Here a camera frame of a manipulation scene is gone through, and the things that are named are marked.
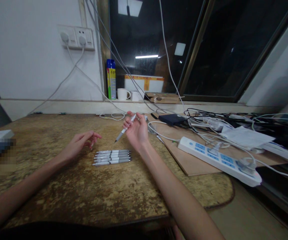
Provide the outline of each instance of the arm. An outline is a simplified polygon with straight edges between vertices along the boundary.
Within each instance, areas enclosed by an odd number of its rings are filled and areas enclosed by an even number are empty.
[[[148,140],[147,123],[143,115],[137,113],[140,121],[124,122],[128,127],[126,135],[143,158],[160,189],[165,202],[178,227],[186,239],[224,239],[223,235],[191,192],[166,166]]]
[[[0,225],[27,199],[45,184],[52,175],[73,161],[84,146],[92,149],[101,135],[94,131],[77,134],[66,148],[51,161],[0,195]]]

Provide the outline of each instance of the wall socket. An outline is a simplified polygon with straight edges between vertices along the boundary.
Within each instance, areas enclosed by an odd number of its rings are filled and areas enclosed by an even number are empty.
[[[66,43],[61,38],[61,33],[66,33],[69,37],[68,47],[71,49],[82,49],[79,43],[79,37],[82,36],[86,39],[85,50],[95,50],[93,31],[90,28],[71,27],[65,25],[57,25],[58,35],[62,46],[66,47]]]

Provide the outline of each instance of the worn desk surface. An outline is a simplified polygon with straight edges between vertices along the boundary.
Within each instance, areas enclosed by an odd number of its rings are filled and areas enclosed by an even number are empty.
[[[80,132],[94,130],[103,136],[91,152],[85,148],[79,161],[63,169],[28,200],[7,222],[7,227],[34,221],[59,221],[112,226],[169,216],[169,210],[148,169],[133,151],[133,161],[92,166],[96,151],[132,149],[126,136],[114,144],[122,121],[93,115],[30,115],[0,130],[12,129],[16,138],[16,170],[0,182],[0,194],[55,157]],[[172,172],[205,208],[228,203],[233,185],[224,173],[187,177],[166,147],[154,135],[150,142]]]

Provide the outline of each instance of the window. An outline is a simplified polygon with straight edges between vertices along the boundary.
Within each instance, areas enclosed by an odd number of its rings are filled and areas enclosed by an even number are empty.
[[[288,25],[285,0],[161,3],[170,68],[185,100],[237,102]],[[159,1],[110,0],[108,14],[111,38],[141,88],[175,93]],[[117,88],[135,90],[115,62]]]

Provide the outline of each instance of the white pen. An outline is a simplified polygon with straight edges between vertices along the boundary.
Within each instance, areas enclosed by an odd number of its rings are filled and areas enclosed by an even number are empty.
[[[131,152],[124,151],[124,152],[114,152],[114,153],[99,153],[99,154],[96,154],[95,157],[104,156],[104,155],[119,155],[119,154],[131,154]]]
[[[134,114],[134,116],[132,116],[131,121],[133,122],[136,118],[136,113]],[[123,128],[123,130],[121,131],[121,133],[118,135],[118,137],[116,138],[115,142],[117,142],[124,134],[124,132],[126,132],[128,128]]]
[[[128,149],[122,149],[122,150],[107,150],[107,151],[99,151],[99,152],[96,152],[96,153],[100,154],[100,153],[118,153],[118,152],[131,152],[131,150],[128,150]]]
[[[100,159],[95,159],[94,162],[104,162],[104,161],[119,161],[119,160],[131,160],[132,157],[113,157],[113,158],[100,158]]]
[[[93,164],[93,166],[100,166],[100,165],[109,165],[109,164],[117,164],[117,163],[124,163],[124,162],[130,162],[131,159],[124,159],[124,160],[115,160],[115,161],[105,161],[105,162],[96,162]]]
[[[101,159],[101,158],[108,158],[108,157],[129,157],[130,154],[119,154],[119,155],[100,155],[100,156],[95,156],[94,159]]]

